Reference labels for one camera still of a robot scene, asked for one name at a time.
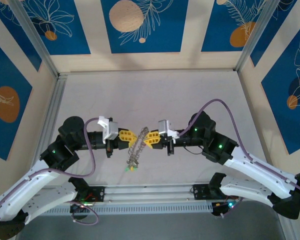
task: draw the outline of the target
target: black cable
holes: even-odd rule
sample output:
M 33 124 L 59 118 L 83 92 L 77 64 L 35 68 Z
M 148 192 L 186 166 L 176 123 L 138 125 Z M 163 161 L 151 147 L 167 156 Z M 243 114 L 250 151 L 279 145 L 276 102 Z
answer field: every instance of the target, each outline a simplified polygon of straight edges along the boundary
M 201 152 L 199 152 L 199 153 L 194 153 L 194 152 L 192 152 L 192 151 L 190 151 L 189 149 L 187 149 L 185 146 L 183 147 L 186 151 L 188 151 L 189 153 L 191 153 L 191 154 L 193 154 L 193 155 L 200 155 L 200 154 L 202 154 L 202 152 L 204 151 L 204 149 L 202 148 L 202 147 L 200 147 L 200 146 L 198 146 L 202 151 Z
M 220 203 L 218 206 L 215 205 L 215 206 L 213 206 L 212 208 L 215 209 L 215 208 L 223 207 L 223 206 L 225 206 L 225 205 L 229 205 L 229 203 L 228 203 L 228 202 Z

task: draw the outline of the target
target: gray floor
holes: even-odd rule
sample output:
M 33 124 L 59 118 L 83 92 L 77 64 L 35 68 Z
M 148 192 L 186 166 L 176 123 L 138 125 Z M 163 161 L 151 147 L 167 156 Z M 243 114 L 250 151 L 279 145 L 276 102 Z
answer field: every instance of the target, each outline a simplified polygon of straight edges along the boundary
M 41 216 L 18 240 L 282 240 L 277 214 L 258 202 L 243 202 L 225 219 L 210 213 L 102 215 L 96 226 L 70 216 Z

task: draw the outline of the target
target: wire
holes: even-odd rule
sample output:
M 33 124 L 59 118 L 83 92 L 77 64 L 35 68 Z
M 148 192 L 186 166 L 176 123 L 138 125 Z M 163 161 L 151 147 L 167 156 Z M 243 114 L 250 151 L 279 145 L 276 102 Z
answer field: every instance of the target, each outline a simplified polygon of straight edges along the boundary
M 235 118 L 230 110 L 230 108 L 228 107 L 228 105 L 222 101 L 221 99 L 219 98 L 215 98 L 215 99 L 212 99 L 210 101 L 208 101 L 205 105 L 203 105 L 203 107 L 198 111 L 198 113 L 195 115 L 195 117 L 193 118 L 193 120 L 189 123 L 189 125 L 185 128 L 185 130 L 183 130 L 182 132 L 180 132 L 178 134 L 178 136 L 182 136 L 184 135 L 186 132 L 188 132 L 190 130 L 190 128 L 193 126 L 193 124 L 195 124 L 196 120 L 198 119 L 198 117 L 200 116 L 200 114 L 206 109 L 206 107 L 208 107 L 210 104 L 214 103 L 214 102 L 219 102 L 221 103 L 225 109 L 228 111 L 229 115 L 230 115 L 230 118 L 231 118 L 231 122 L 233 124 L 233 127 L 234 127 L 234 131 L 235 131 L 235 134 L 236 134 L 236 137 L 238 138 L 238 141 L 239 141 L 239 144 L 240 146 L 242 147 L 242 151 L 244 152 L 244 154 L 246 155 L 246 157 L 250 160 L 252 160 L 252 157 L 250 157 L 249 153 L 246 151 L 246 149 L 244 148 L 244 144 L 241 140 L 241 137 L 239 135 L 239 131 L 238 131 L 238 128 L 237 128 L 237 124 L 235 122 Z
M 199 152 L 199 153 L 194 153 L 194 152 L 192 152 L 192 151 L 190 151 L 189 149 L 187 149 L 185 146 L 183 147 L 187 152 L 189 152 L 189 153 L 191 153 L 191 154 L 193 154 L 193 155 L 200 155 L 200 154 L 202 154 L 202 152 L 203 152 L 203 149 L 200 147 L 200 146 L 198 146 L 202 151 L 201 152 Z
M 83 134 L 84 134 L 84 139 L 86 142 L 86 145 L 88 147 L 88 150 L 90 152 L 90 156 L 91 156 L 91 163 L 92 163 L 92 168 L 91 168 L 91 172 L 85 175 L 78 175 L 78 174 L 72 174 L 72 173 L 68 173 L 68 172 L 64 172 L 61 170 L 57 170 L 54 168 L 45 168 L 45 169 L 41 169 L 39 171 L 36 171 L 35 173 L 31 174 L 28 176 L 27 179 L 24 179 L 23 181 L 21 181 L 17 186 L 15 186 L 4 198 L 2 198 L 2 200 L 0 201 L 0 206 L 8 199 L 10 198 L 15 192 L 17 192 L 26 182 L 32 180 L 33 178 L 35 178 L 36 176 L 42 174 L 42 173 L 46 173 L 46 172 L 54 172 L 54 173 L 58 173 L 61 175 L 66 175 L 69 177 L 74 177 L 74 178 L 85 178 L 85 177 L 90 177 L 92 176 L 95 171 L 96 171 L 96 160 L 95 160 L 95 156 L 94 156 L 94 152 L 92 150 L 92 146 L 91 143 L 89 141 L 89 137 L 88 137 L 88 131 L 87 131 L 87 126 L 90 122 L 92 121 L 97 121 L 99 120 L 98 117 L 95 118 L 91 118 L 88 121 L 85 122 L 84 124 L 84 128 L 83 128 Z
M 236 125 L 236 121 L 234 119 L 234 116 L 230 110 L 230 108 L 228 107 L 228 105 L 222 101 L 221 99 L 219 98 L 215 98 L 215 99 L 212 99 L 210 101 L 208 101 L 205 105 L 203 105 L 203 107 L 198 111 L 198 113 L 195 115 L 195 117 L 193 118 L 193 120 L 189 123 L 188 127 L 185 128 L 185 130 L 183 130 L 182 132 L 180 132 L 178 134 L 178 136 L 182 136 L 184 135 L 186 132 L 188 132 L 190 130 L 190 128 L 193 126 L 193 124 L 196 122 L 196 120 L 198 119 L 199 115 L 205 110 L 206 107 L 208 107 L 210 104 L 214 103 L 214 102 L 219 102 L 221 103 L 225 109 L 228 111 L 229 113 L 229 116 L 231 118 L 231 121 L 232 121 L 232 124 L 233 124 L 233 127 L 234 127 L 234 131 L 235 131 L 235 134 L 236 134 L 236 137 L 238 138 L 238 142 L 241 146 L 241 149 L 244 153 L 244 155 L 250 160 L 250 161 L 253 161 L 254 159 L 249 155 L 248 151 L 246 150 L 242 140 L 241 140 L 241 137 L 240 137 L 240 134 L 239 134 L 239 130 L 238 130 L 238 127 Z M 281 175 L 280 173 L 277 173 L 276 171 L 272 170 L 271 168 L 257 162 L 257 161 L 254 161 L 253 162 L 254 164 L 257 164 L 259 167 L 271 172 L 272 174 L 276 175 L 277 177 L 283 179 L 285 182 L 288 180 L 289 183 L 294 186 L 295 188 L 297 188 L 298 190 L 300 190 L 300 186 L 298 186 L 297 184 L 295 184 L 294 182 L 290 181 L 287 177 Z
M 92 222 L 92 223 L 87 223 L 87 222 L 78 221 L 78 220 L 75 219 L 75 211 L 73 211 L 71 217 L 72 217 L 72 220 L 73 220 L 74 223 L 78 223 L 78 224 L 80 224 L 80 225 L 85 225 L 85 226 L 93 226 L 93 225 L 96 225 L 96 224 L 99 222 L 99 216 L 98 216 L 98 214 L 97 214 L 91 207 L 88 207 L 88 206 L 84 205 L 83 203 L 81 203 L 81 202 L 76 202 L 76 201 L 67 201 L 67 203 L 69 203 L 69 204 L 76 204 L 76 205 L 81 206 L 82 208 L 88 209 L 88 210 L 91 211 L 91 212 L 95 215 L 95 217 L 96 217 L 96 220 L 95 220 L 94 222 Z
M 98 200 L 96 196 L 94 196 L 92 193 L 90 193 L 84 200 L 83 202 L 87 201 L 89 198 L 94 198 L 96 201 Z
M 213 209 L 216 209 L 216 208 L 219 208 L 219 207 L 223 207 L 223 206 L 225 206 L 225 205 L 228 205 L 229 203 L 228 202 L 224 202 L 224 203 L 222 203 L 222 204 L 220 204 L 220 205 L 215 205 L 215 206 L 213 206 L 212 208 Z
M 244 198 L 241 197 L 240 200 L 239 200 L 232 208 L 230 208 L 226 213 L 222 214 L 221 217 L 224 218 L 226 215 L 228 215 L 229 213 L 231 213 L 235 208 L 238 207 L 238 205 L 239 205 L 240 203 L 242 203 L 243 199 L 244 199 Z

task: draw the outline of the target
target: metal chain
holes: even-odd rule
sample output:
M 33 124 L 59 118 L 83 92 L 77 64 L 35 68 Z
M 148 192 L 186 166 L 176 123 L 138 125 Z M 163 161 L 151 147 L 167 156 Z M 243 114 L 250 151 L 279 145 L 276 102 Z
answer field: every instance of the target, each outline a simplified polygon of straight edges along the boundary
M 129 150 L 128 150 L 129 158 L 128 158 L 128 161 L 126 161 L 126 163 L 128 164 L 128 169 L 138 167 L 138 165 L 139 165 L 138 159 L 140 157 L 140 153 L 143 151 L 143 149 L 146 146 L 146 144 L 144 143 L 144 140 L 148 133 L 149 133 L 148 127 L 142 128 L 135 143 L 133 144 L 133 146 L 131 146 L 129 148 Z

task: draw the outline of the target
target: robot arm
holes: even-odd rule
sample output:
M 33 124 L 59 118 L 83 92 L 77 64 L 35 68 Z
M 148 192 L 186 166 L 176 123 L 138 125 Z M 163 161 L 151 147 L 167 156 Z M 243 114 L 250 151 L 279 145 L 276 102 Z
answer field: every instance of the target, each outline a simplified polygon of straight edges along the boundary
M 251 154 L 234 140 L 216 132 L 216 122 L 201 112 L 191 123 L 189 131 L 171 130 L 167 120 L 159 122 L 159 129 L 149 132 L 144 144 L 152 149 L 167 148 L 168 155 L 175 147 L 202 146 L 202 155 L 208 160 L 236 169 L 255 181 L 234 179 L 216 173 L 208 185 L 208 191 L 217 193 L 217 199 L 225 196 L 240 196 L 262 202 L 277 213 L 297 219 L 300 212 L 300 173 L 296 176 L 283 172 Z M 127 149 L 137 141 L 131 131 L 118 128 L 112 118 L 99 117 L 103 127 L 100 132 L 88 132 L 87 140 L 92 149 L 105 149 L 108 158 L 114 149 Z M 44 151 L 40 160 L 14 186 L 0 196 L 0 239 L 7 240 L 18 234 L 23 227 L 45 211 L 65 202 L 81 202 L 96 190 L 78 177 L 72 176 L 62 186 L 42 195 L 36 195 L 45 185 L 65 171 L 79 159 L 76 151 L 87 150 L 84 122 L 80 117 L 68 118 L 58 129 L 59 136 Z M 194 191 L 195 199 L 202 189 Z M 104 189 L 98 197 L 103 200 Z
M 293 175 L 284 172 L 245 152 L 237 142 L 216 132 L 216 122 L 204 111 L 183 135 L 180 133 L 184 130 L 173 131 L 169 126 L 169 121 L 160 121 L 158 130 L 150 132 L 145 143 L 153 149 L 167 148 L 168 156 L 174 154 L 175 147 L 202 146 L 202 155 L 208 160 L 240 171 L 255 180 L 234 179 L 216 173 L 209 184 L 211 191 L 223 196 L 240 196 L 262 202 L 284 217 L 298 218 L 300 190 L 297 187 L 300 188 L 300 173 Z
M 133 144 L 133 138 L 125 137 L 130 131 L 118 128 L 112 118 L 99 117 L 102 132 L 88 132 L 92 149 L 105 149 L 109 158 L 114 149 L 126 149 Z M 76 151 L 88 149 L 84 137 L 84 122 L 73 116 L 65 120 L 58 129 L 59 135 L 44 151 L 34 166 L 10 189 L 0 196 L 0 239 L 7 240 L 18 234 L 26 224 L 47 210 L 65 202 L 88 200 L 96 192 L 80 176 L 65 173 L 79 160 Z M 37 193 L 60 174 L 74 176 L 62 186 Z M 101 189 L 99 201 L 103 201 Z

